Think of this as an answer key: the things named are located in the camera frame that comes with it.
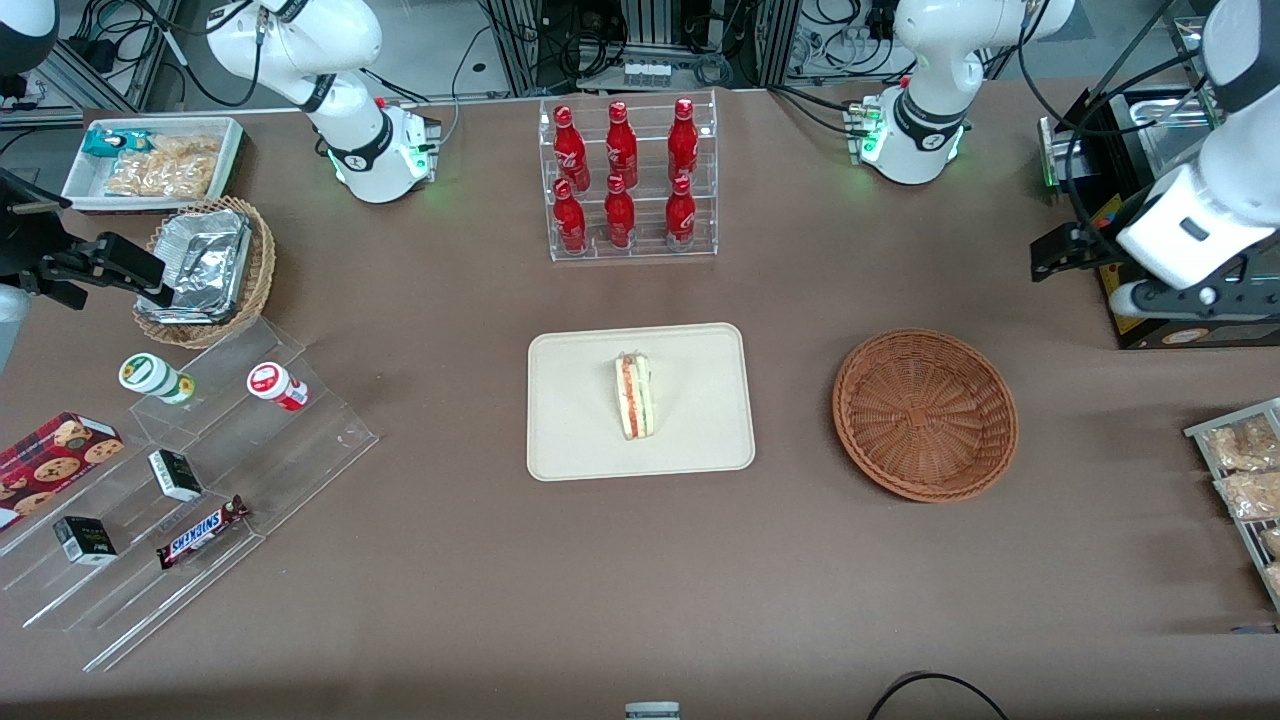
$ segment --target tiered acrylic stand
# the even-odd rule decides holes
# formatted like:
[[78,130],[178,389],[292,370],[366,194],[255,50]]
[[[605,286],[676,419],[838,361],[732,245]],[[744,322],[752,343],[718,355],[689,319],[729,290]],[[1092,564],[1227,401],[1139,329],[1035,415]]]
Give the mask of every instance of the tiered acrylic stand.
[[[694,101],[694,124],[698,127],[698,168],[694,172],[691,195],[698,205],[694,215],[694,242],[689,250],[675,252],[667,247],[667,199],[671,197],[671,178],[667,174],[667,135],[675,120],[676,100]],[[716,158],[716,95],[713,92],[637,94],[626,96],[627,114],[636,132],[640,155],[640,182],[631,188],[636,206],[636,237],[631,249],[618,250],[608,238],[604,219],[604,199],[608,195],[605,179],[609,161],[604,138],[609,132],[608,97],[582,96],[544,100],[538,124],[538,149],[541,155],[543,201],[547,205],[547,236],[552,260],[626,260],[630,258],[663,259],[690,255],[716,255],[719,249],[719,218],[717,217]],[[556,164],[556,123],[552,110],[568,105],[573,110],[573,124],[586,142],[586,165],[591,170],[590,188],[577,196],[586,213],[588,249],[582,255],[570,255],[556,229],[552,206],[556,196],[552,183],[559,177]]]
[[[288,413],[248,395],[244,378],[273,360],[310,388]],[[26,628],[64,630],[84,670],[106,670],[262,543],[378,438],[302,357],[302,346],[259,319],[192,360],[183,405],[138,401],[115,423],[127,443],[99,475],[82,479],[0,536],[0,583]],[[165,497],[147,456],[182,452],[205,488],[196,502]],[[156,548],[239,495],[252,515],[169,570]],[[63,515],[102,520],[119,557],[92,568],[67,560],[52,524]]]

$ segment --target round basket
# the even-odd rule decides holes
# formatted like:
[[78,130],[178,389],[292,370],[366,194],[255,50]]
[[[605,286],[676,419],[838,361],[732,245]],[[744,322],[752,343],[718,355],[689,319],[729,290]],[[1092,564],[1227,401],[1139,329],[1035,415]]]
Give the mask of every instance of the round basket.
[[[241,283],[239,309],[236,315],[221,325],[161,325],[152,323],[133,311],[133,320],[142,328],[151,340],[166,345],[179,345],[189,350],[204,350],[218,342],[219,338],[230,333],[242,323],[252,320],[262,313],[266,297],[271,293],[271,273],[275,272],[275,240],[271,237],[271,228],[262,222],[262,215],[252,205],[237,197],[219,197],[189,208],[183,208],[177,214],[212,213],[215,210],[237,210],[248,217],[253,225],[253,236],[250,238],[250,254],[244,266],[244,279]],[[151,233],[147,250],[156,249],[160,238],[160,227]]]
[[1000,373],[973,347],[933,331],[890,331],[854,348],[836,375],[831,410],[854,462],[922,502],[980,493],[1018,446],[1018,413]]

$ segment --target beige tray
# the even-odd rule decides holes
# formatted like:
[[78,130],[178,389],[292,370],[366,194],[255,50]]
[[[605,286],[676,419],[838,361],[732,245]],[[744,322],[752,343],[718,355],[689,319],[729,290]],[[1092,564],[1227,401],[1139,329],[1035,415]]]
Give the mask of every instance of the beige tray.
[[[622,434],[613,360],[653,366],[657,429]],[[544,334],[529,346],[529,473],[543,482],[741,470],[755,459],[742,334],[728,323]]]

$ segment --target snickers bar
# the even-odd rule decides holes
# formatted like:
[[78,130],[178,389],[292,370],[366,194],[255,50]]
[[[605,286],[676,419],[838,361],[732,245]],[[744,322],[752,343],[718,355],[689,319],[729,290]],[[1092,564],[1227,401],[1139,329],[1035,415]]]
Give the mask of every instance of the snickers bar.
[[232,527],[232,523],[248,515],[248,507],[237,495],[229,502],[218,509],[216,512],[205,518],[195,528],[178,536],[178,539],[156,550],[160,557],[160,568],[168,570],[184,556],[200,550],[205,543],[214,539],[214,536]]

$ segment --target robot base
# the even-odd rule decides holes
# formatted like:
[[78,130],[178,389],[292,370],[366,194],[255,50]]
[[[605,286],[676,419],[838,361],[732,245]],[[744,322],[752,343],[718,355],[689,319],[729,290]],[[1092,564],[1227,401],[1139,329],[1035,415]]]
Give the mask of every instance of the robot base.
[[956,131],[950,149],[920,150],[893,119],[893,102],[901,92],[901,87],[890,87],[881,95],[864,97],[863,108],[870,114],[854,117],[845,113],[846,129],[868,133],[867,137],[849,138],[849,154],[855,165],[870,165],[893,182],[923,184],[942,174],[942,168],[956,156],[964,128]]
[[338,179],[351,193],[365,202],[390,202],[413,190],[420,182],[435,179],[440,155],[440,127],[401,108],[384,108],[392,120],[392,141],[367,170],[343,168],[333,154]]

